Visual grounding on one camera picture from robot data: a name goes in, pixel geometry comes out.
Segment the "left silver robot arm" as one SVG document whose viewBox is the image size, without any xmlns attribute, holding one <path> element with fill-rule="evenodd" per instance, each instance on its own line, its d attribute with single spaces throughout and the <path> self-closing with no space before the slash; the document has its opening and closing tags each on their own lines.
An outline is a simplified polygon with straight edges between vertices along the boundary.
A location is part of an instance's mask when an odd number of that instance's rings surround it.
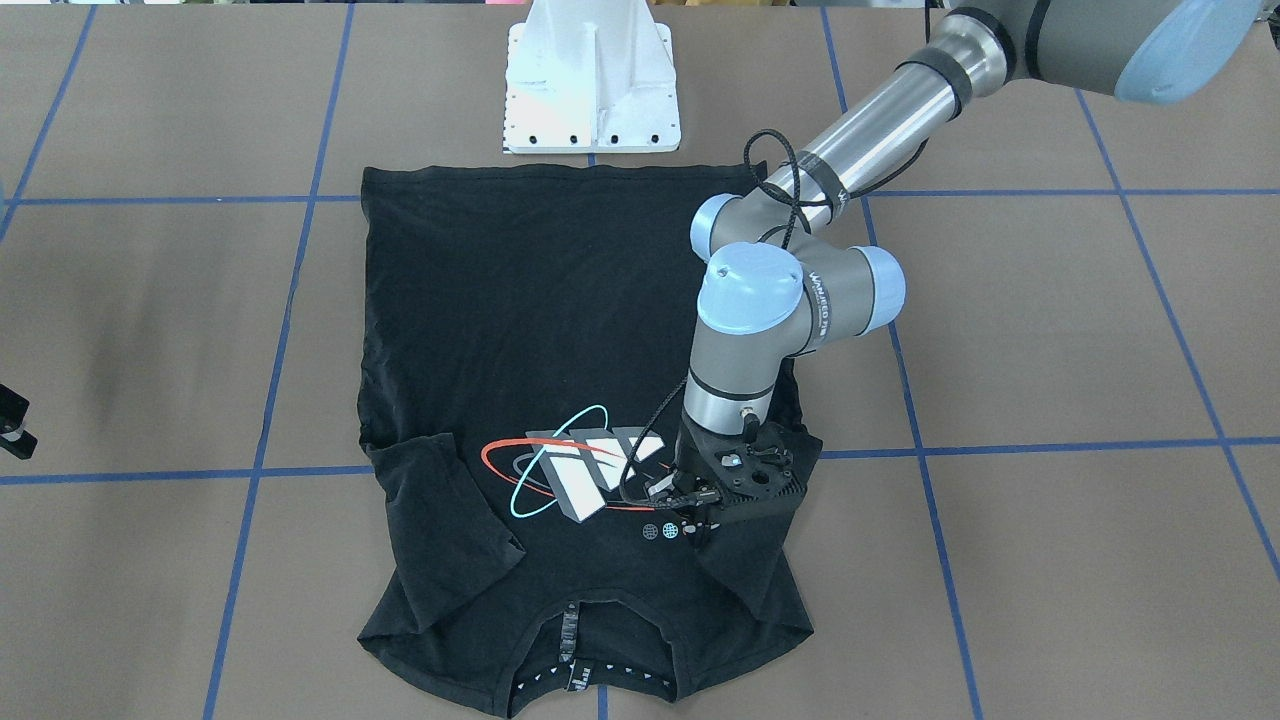
<svg viewBox="0 0 1280 720">
<path fill-rule="evenodd" d="M 942 126 L 1016 79 L 1167 105 L 1240 47 L 1260 1 L 959 1 L 924 46 L 748 195 L 708 199 L 690 227 L 707 264 L 671 474 L 631 505 L 695 528 L 794 512 L 797 441 L 769 420 L 786 359 L 901 313 L 906 281 L 877 247 L 818 231 L 905 170 Z"/>
</svg>

